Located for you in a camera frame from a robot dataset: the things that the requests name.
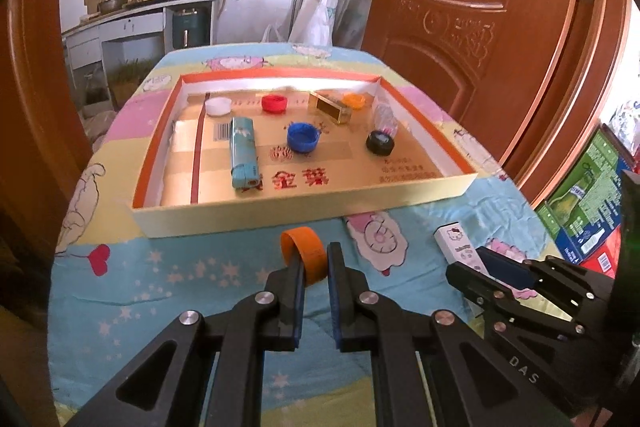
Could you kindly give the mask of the white Hello Kitty box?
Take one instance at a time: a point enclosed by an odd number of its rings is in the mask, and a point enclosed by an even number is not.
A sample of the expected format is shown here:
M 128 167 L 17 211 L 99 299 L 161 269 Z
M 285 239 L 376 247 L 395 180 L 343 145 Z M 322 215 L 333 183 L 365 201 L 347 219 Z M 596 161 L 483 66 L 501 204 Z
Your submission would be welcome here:
M 477 272 L 488 275 L 484 262 L 459 222 L 437 228 L 434 239 L 450 265 L 461 262 Z

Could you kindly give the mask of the dark orange bottle cap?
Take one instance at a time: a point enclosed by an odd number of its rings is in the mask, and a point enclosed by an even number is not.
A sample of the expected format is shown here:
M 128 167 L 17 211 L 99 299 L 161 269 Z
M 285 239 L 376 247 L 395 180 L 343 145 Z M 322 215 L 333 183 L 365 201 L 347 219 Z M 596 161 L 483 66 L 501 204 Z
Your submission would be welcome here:
M 306 286 L 317 284 L 328 276 L 328 255 L 313 229 L 299 227 L 282 232 L 280 248 L 286 265 L 290 265 L 295 255 L 302 260 Z

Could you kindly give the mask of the teal patterned long box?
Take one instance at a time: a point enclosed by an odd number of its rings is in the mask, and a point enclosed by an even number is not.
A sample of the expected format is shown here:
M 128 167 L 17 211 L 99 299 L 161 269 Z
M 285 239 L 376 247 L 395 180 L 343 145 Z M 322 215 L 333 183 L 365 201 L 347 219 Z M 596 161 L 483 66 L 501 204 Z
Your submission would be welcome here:
M 235 190 L 259 184 L 255 131 L 248 117 L 233 117 L 230 122 L 231 182 Z

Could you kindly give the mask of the black round cap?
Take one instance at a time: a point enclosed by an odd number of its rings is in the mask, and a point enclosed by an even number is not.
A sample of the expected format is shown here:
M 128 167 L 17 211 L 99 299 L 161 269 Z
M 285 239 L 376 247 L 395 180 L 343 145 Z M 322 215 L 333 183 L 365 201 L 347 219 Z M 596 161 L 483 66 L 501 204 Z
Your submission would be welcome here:
M 366 147 L 369 152 L 376 156 L 390 156 L 395 147 L 394 138 L 381 130 L 371 131 L 366 139 Z

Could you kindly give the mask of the blue bottle cap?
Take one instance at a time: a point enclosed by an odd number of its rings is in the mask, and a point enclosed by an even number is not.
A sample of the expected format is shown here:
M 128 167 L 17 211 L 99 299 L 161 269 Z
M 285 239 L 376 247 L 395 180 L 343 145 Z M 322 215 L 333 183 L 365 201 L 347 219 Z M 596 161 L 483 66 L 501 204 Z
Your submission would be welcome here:
M 286 145 L 297 154 L 309 154 L 316 149 L 320 140 L 320 130 L 313 124 L 293 122 L 286 130 Z

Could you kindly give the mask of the white bottle cap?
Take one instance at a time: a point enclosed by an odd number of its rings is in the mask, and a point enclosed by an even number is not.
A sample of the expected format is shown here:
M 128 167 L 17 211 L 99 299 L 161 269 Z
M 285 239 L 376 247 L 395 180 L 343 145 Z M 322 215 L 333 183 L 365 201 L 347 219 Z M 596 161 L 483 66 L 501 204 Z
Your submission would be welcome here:
M 216 96 L 216 98 L 208 98 L 205 102 L 205 113 L 210 117 L 221 117 L 229 115 L 232 112 L 231 98 L 224 96 Z

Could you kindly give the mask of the red bottle cap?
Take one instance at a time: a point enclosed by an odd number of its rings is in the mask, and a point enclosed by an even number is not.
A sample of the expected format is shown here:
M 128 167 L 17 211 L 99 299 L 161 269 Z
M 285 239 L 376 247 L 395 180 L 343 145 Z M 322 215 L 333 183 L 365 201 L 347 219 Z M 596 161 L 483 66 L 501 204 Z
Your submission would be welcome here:
M 267 94 L 262 97 L 260 104 L 268 114 L 283 114 L 288 108 L 288 98 L 280 94 Z

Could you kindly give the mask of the light orange bottle cap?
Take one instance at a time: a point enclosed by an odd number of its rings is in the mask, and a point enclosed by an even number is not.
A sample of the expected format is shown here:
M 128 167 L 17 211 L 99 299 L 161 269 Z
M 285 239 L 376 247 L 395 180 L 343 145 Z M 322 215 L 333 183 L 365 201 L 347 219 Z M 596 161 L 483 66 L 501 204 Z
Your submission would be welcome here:
M 353 110 L 360 110 L 366 106 L 367 98 L 363 94 L 349 92 L 342 96 L 342 103 Z

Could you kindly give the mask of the gold YSL box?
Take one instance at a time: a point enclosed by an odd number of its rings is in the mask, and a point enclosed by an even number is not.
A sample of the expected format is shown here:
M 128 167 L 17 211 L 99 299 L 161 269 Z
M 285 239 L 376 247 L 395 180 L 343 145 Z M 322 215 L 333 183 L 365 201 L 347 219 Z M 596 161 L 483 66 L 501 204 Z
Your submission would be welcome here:
M 312 113 L 329 117 L 335 124 L 348 124 L 352 119 L 352 109 L 336 98 L 311 91 L 308 108 Z

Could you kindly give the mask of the green beer carton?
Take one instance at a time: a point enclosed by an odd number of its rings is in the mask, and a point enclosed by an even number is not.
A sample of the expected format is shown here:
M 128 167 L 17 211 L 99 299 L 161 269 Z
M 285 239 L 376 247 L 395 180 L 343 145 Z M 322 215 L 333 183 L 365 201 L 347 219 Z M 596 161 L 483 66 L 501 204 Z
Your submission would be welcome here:
M 586 261 L 620 226 L 622 173 L 630 162 L 628 150 L 601 124 L 558 188 L 537 207 L 566 261 Z

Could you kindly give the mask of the colourful cartoon tablecloth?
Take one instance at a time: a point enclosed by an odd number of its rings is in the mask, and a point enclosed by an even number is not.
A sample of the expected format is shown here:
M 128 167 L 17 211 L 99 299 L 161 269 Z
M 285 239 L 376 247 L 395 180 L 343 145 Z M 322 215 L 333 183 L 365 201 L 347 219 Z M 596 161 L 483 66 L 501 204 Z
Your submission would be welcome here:
M 461 124 L 411 84 L 397 67 L 355 50 L 300 44 L 223 44 L 166 55 L 119 111 L 80 176 L 62 222 L 52 268 L 48 358 L 56 416 L 66 423 L 168 323 L 186 310 L 214 314 L 260 291 L 283 265 L 279 228 L 147 239 L 130 202 L 151 133 L 180 76 L 276 66 L 368 72 L 388 80 L 477 170 L 464 195 L 380 212 L 388 245 L 405 251 L 383 270 L 364 246 L 367 217 L 319 221 L 325 242 L 341 243 L 348 265 L 408 310 L 470 309 L 445 277 L 434 241 L 439 225 L 462 225 L 474 246 L 514 259 L 555 253 L 546 228 L 508 175 Z

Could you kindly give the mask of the shallow orange-rimmed box tray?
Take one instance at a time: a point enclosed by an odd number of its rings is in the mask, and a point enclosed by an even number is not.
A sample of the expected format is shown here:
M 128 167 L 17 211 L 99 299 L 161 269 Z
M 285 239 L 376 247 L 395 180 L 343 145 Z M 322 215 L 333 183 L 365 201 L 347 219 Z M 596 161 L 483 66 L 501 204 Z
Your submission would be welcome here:
M 380 75 L 214 70 L 170 90 L 131 212 L 154 239 L 231 232 L 436 202 L 476 175 Z

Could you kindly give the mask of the brown wooden door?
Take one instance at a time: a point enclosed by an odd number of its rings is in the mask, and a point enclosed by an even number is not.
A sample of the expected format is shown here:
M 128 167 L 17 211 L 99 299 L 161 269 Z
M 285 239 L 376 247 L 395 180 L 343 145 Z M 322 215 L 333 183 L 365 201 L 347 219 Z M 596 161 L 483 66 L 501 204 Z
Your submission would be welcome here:
M 533 118 L 576 0 L 373 0 L 362 47 L 498 161 Z

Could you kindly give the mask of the green air fryer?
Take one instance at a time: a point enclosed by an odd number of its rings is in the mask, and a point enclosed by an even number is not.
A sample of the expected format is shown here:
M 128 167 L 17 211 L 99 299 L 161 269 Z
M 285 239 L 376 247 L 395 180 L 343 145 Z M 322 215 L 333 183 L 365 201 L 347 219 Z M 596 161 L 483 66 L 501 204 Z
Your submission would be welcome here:
M 172 17 L 172 46 L 196 48 L 209 43 L 209 12 L 205 8 L 180 10 Z

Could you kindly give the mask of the white kitchen cabinet counter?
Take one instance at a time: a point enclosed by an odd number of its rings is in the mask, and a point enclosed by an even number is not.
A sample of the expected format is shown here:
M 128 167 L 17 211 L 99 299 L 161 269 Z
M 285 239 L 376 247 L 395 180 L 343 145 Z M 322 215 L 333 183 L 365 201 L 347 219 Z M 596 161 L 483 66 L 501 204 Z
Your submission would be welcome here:
M 209 43 L 217 40 L 224 0 L 164 0 L 98 17 L 62 35 L 72 99 L 77 107 L 119 109 L 146 75 L 173 51 L 175 12 L 205 8 L 209 12 Z

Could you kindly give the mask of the white woven sack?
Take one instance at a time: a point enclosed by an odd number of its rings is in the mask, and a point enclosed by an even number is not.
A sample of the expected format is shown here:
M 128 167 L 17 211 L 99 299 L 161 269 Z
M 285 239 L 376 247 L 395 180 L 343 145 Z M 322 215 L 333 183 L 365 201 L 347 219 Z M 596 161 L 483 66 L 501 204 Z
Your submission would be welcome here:
M 333 29 L 338 0 L 303 0 L 289 43 L 302 46 L 333 46 Z

